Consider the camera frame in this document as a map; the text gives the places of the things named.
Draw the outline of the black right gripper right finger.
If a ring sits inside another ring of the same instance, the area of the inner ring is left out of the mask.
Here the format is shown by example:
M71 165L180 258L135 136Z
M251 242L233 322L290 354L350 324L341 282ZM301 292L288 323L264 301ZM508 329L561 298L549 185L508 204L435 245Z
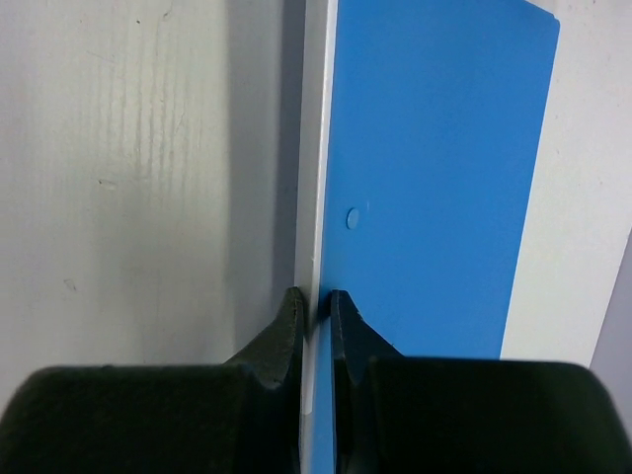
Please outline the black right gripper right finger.
M339 473L627 473L601 382L562 362L400 354L330 297Z

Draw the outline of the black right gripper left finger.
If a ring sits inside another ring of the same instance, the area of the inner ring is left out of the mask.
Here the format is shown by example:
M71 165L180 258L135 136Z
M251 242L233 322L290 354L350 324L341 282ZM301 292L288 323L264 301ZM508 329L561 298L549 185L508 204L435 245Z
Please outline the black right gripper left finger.
M5 473L296 473L304 301L221 364L53 366L1 418Z

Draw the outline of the blue folder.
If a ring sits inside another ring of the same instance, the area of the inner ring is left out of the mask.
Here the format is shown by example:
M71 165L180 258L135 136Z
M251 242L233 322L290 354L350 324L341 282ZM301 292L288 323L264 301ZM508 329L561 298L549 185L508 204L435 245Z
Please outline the blue folder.
M318 296L407 356L496 359L560 24L527 1L338 1Z

